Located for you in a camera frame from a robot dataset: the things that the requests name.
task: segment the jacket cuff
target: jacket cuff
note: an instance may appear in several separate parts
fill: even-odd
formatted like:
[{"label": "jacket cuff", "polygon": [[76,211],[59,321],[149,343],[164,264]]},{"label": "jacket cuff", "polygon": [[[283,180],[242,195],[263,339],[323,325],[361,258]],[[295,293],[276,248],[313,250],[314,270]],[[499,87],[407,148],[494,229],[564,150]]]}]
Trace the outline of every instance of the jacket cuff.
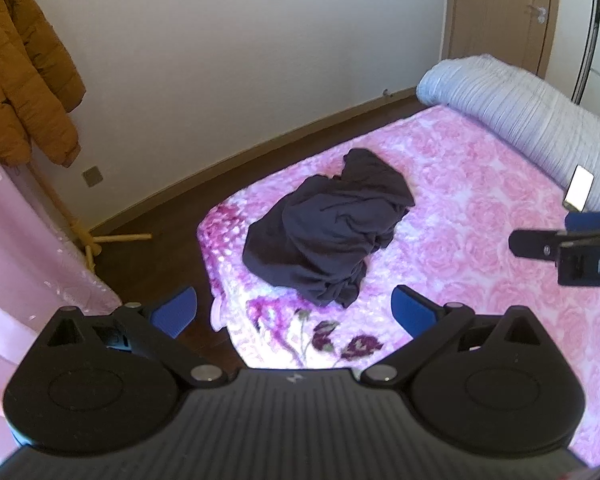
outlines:
[{"label": "jacket cuff", "polygon": [[74,146],[74,148],[69,153],[66,154],[66,157],[65,157],[62,165],[65,168],[68,168],[69,166],[71,166],[74,163],[75,157],[77,157],[79,153],[80,153],[80,143],[77,142],[76,145]]}]

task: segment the coat rack pole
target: coat rack pole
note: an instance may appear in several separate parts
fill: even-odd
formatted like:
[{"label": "coat rack pole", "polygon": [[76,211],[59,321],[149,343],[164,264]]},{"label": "coat rack pole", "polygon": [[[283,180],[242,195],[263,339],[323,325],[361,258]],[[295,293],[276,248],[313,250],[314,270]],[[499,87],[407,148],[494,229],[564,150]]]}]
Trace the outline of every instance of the coat rack pole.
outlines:
[{"label": "coat rack pole", "polygon": [[111,236],[99,236],[94,237],[90,232],[87,231],[80,223],[80,220],[69,211],[69,208],[62,201],[54,187],[48,181],[46,176],[40,171],[36,163],[31,160],[27,163],[27,167],[31,172],[33,178],[40,186],[40,189],[49,197],[49,200],[53,203],[56,209],[60,212],[62,217],[69,224],[69,229],[74,235],[81,241],[85,249],[85,258],[87,266],[94,272],[95,264],[93,261],[94,256],[98,256],[102,252],[101,243],[107,242],[133,242],[136,240],[150,240],[152,235],[149,233],[137,234],[137,235],[111,235]]}]

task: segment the metal screw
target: metal screw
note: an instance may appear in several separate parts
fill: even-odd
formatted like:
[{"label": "metal screw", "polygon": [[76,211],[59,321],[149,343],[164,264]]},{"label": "metal screw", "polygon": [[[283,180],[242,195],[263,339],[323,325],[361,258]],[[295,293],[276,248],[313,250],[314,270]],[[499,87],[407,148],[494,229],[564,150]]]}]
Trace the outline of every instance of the metal screw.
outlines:
[{"label": "metal screw", "polygon": [[215,365],[200,365],[193,368],[191,377],[201,383],[217,381],[222,377],[222,370]]},{"label": "metal screw", "polygon": [[389,365],[373,365],[366,370],[366,375],[373,381],[390,381],[396,378],[398,370]]}]

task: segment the pink bedspread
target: pink bedspread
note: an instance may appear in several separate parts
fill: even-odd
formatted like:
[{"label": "pink bedspread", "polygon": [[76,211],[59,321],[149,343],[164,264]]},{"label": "pink bedspread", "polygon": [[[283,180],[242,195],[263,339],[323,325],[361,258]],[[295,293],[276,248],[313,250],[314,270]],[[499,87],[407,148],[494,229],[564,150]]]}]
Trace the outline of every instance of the pink bedspread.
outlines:
[{"label": "pink bedspread", "polygon": [[[242,264],[249,225],[306,177],[339,174],[342,156],[366,147],[403,172],[416,207],[386,250],[368,259],[358,300],[318,308],[272,287]],[[478,313],[512,304],[536,313],[576,371],[587,409],[573,449],[600,462],[600,289],[563,288],[551,263],[519,260],[515,228],[560,228],[562,191],[482,126],[435,107],[398,121],[239,191],[198,228],[216,301],[212,324],[226,325],[250,367],[362,370],[411,337],[394,321],[390,295],[404,283],[437,303],[462,301]]]}]

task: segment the crumpled black clothing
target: crumpled black clothing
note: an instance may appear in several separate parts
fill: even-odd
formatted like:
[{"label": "crumpled black clothing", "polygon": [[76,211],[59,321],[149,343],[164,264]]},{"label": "crumpled black clothing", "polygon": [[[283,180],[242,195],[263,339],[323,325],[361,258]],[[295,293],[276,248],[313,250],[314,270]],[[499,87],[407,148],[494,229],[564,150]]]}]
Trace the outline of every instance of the crumpled black clothing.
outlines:
[{"label": "crumpled black clothing", "polygon": [[356,300],[365,258],[415,205],[404,177],[374,153],[354,148],[344,161],[340,176],[309,177],[251,224],[242,253],[251,272],[318,306]]}]

